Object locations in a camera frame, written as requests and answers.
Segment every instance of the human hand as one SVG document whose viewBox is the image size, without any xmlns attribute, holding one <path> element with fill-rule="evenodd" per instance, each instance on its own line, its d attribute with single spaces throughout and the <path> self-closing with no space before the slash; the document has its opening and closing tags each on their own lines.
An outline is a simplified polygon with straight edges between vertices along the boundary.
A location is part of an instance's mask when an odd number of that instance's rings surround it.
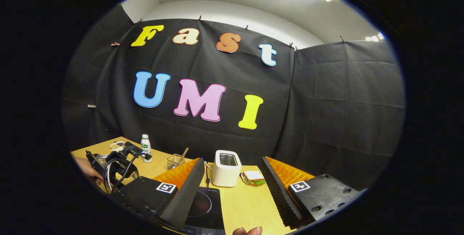
<svg viewBox="0 0 464 235">
<path fill-rule="evenodd" d="M 244 228 L 238 228 L 232 232 L 232 235 L 261 235 L 262 227 L 252 228 L 248 233 Z"/>
<path fill-rule="evenodd" d="M 81 168 L 81 171 L 84 172 L 85 175 L 89 177 L 96 177 L 95 183 L 96 185 L 100 186 L 100 184 L 103 182 L 103 177 L 95 169 L 92 168 L 88 159 L 74 157 L 74 160 L 79 165 L 79 168 Z"/>
</svg>

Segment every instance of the black cooktop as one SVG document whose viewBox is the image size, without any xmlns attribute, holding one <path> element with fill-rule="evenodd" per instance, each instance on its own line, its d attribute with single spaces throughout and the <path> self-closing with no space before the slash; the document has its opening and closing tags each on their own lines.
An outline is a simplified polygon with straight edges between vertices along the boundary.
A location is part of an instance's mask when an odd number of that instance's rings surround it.
<svg viewBox="0 0 464 235">
<path fill-rule="evenodd" d="M 188 235 L 225 235 L 219 189 L 198 187 L 184 230 L 179 231 Z"/>
</svg>

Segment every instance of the power cord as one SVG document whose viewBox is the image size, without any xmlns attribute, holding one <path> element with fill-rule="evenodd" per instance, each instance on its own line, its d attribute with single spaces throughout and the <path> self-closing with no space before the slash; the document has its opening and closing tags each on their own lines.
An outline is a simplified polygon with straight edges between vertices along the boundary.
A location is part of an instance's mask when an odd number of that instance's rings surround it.
<svg viewBox="0 0 464 235">
<path fill-rule="evenodd" d="M 206 186 L 209 188 L 209 178 L 208 178 L 208 168 L 211 169 L 207 162 L 203 161 L 206 166 L 204 170 L 206 171 Z"/>
<path fill-rule="evenodd" d="M 105 190 L 106 190 L 107 193 L 111 192 L 111 182 L 109 182 L 109 173 L 108 174 L 106 173 L 106 169 L 108 169 L 108 171 L 109 171 L 109 169 L 110 169 L 109 166 L 113 162 L 120 161 L 120 160 L 121 159 L 117 159 L 117 158 L 109 160 L 109 162 L 106 163 L 105 168 L 103 169 L 103 186 L 105 187 Z M 110 191 L 108 191 L 108 188 L 106 188 L 106 182 L 105 182 L 106 179 L 108 179 L 108 185 L 109 185 L 109 190 Z"/>
<path fill-rule="evenodd" d="M 124 178 L 126 177 L 126 174 L 127 174 L 128 170 L 129 170 L 129 167 L 131 167 L 131 165 L 132 165 L 133 162 L 137 159 L 137 157 L 138 157 L 138 156 L 141 156 L 141 155 L 142 155 L 142 154 L 139 153 L 139 154 L 137 154 L 136 156 L 134 156 L 134 158 L 132 158 L 132 160 L 129 162 L 129 164 L 128 164 L 127 167 L 126 167 L 126 170 L 124 170 L 121 179 L 119 179 L 119 181 L 117 181 L 116 184 L 113 185 L 113 188 L 114 188 L 114 189 L 111 191 L 111 194 L 113 194 L 113 192 L 116 190 L 116 187 L 124 180 Z"/>
</svg>

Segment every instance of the letter m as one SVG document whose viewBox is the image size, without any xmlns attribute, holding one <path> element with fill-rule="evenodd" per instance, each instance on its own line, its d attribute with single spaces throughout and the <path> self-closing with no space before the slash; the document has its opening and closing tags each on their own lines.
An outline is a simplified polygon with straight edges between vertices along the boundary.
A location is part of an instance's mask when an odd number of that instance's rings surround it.
<svg viewBox="0 0 464 235">
<path fill-rule="evenodd" d="M 200 115 L 206 121 L 219 121 L 219 104 L 221 96 L 225 92 L 225 86 L 213 83 L 203 95 L 200 96 L 197 83 L 191 79 L 182 79 L 179 82 L 182 85 L 181 97 L 179 105 L 174 109 L 174 114 L 179 116 L 187 116 L 187 102 L 190 105 L 192 116 L 196 117 L 204 106 L 204 112 Z"/>
</svg>

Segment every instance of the orange foam pad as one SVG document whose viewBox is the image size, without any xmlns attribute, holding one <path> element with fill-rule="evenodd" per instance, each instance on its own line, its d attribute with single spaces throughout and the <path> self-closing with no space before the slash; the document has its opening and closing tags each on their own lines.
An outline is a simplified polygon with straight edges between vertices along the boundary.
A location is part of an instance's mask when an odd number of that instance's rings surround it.
<svg viewBox="0 0 464 235">
<path fill-rule="evenodd" d="M 196 158 L 195 160 L 181 164 L 174 169 L 168 170 L 167 172 L 154 177 L 152 180 L 165 182 L 167 184 L 174 184 L 178 189 L 181 189 L 182 184 L 184 184 L 185 180 L 187 180 L 187 177 L 198 160 L 199 158 Z"/>
<path fill-rule="evenodd" d="M 288 164 L 284 164 L 283 162 L 274 160 L 267 156 L 266 159 L 274 169 L 275 173 L 279 176 L 280 181 L 286 189 L 288 189 L 290 184 L 294 184 L 295 182 L 306 181 L 311 178 L 314 178 L 313 175 L 308 174 Z"/>
</svg>

